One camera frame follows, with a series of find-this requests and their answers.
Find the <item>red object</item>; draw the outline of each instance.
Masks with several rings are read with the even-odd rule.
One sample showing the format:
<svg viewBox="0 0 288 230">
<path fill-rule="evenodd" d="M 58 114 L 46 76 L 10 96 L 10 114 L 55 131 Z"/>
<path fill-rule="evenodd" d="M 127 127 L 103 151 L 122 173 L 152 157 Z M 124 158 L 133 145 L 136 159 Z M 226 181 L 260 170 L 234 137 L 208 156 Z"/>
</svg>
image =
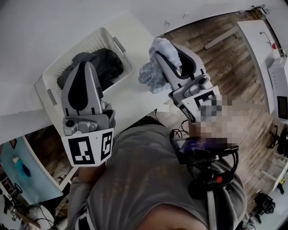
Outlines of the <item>red object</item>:
<svg viewBox="0 0 288 230">
<path fill-rule="evenodd" d="M 221 183 L 223 181 L 223 178 L 222 177 L 217 177 L 216 180 L 217 180 L 217 183 Z"/>
<path fill-rule="evenodd" d="M 273 49 L 277 49 L 277 45 L 275 43 L 272 44 Z"/>
</svg>

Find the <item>basket handle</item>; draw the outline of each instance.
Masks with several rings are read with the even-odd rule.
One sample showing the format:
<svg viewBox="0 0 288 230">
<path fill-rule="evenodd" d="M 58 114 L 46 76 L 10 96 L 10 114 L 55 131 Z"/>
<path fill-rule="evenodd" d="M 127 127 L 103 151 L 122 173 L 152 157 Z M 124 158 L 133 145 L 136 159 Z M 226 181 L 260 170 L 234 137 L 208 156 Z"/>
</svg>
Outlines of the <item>basket handle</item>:
<svg viewBox="0 0 288 230">
<path fill-rule="evenodd" d="M 122 53 L 125 53 L 126 50 L 123 47 L 123 45 L 120 43 L 120 41 L 118 40 L 117 37 L 113 37 L 114 42 L 116 43 L 116 45 L 119 47 L 119 49 L 122 51 Z"/>
</svg>

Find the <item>person's neck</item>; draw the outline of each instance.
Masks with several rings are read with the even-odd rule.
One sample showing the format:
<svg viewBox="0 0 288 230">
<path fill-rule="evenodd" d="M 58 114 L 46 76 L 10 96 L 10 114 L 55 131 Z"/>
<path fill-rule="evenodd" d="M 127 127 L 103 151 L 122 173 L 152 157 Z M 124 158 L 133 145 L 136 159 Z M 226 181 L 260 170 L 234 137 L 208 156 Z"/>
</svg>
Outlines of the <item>person's neck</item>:
<svg viewBox="0 0 288 230">
<path fill-rule="evenodd" d="M 147 213 L 137 230 L 207 230 L 207 227 L 185 209 L 161 204 Z"/>
</svg>

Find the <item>black display screen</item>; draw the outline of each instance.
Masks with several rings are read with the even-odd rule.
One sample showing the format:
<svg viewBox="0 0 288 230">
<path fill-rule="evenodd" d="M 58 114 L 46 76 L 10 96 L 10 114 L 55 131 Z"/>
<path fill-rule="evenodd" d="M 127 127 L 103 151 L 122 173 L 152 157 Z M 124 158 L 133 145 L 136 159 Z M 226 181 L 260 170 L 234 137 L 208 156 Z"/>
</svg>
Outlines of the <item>black display screen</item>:
<svg viewBox="0 0 288 230">
<path fill-rule="evenodd" d="M 288 102 L 287 97 L 277 97 L 278 117 L 288 120 Z"/>
</svg>

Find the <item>shirt sleeve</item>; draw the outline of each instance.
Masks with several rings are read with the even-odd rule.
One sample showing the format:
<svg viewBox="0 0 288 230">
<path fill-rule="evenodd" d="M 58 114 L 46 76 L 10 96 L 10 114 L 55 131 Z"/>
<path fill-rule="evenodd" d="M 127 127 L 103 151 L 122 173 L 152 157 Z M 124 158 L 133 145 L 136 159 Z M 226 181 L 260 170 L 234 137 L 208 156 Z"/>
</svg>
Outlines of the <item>shirt sleeve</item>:
<svg viewBox="0 0 288 230">
<path fill-rule="evenodd" d="M 67 230 L 74 229 L 76 219 L 83 210 L 93 186 L 80 181 L 77 177 L 73 178 L 69 193 Z"/>
</svg>

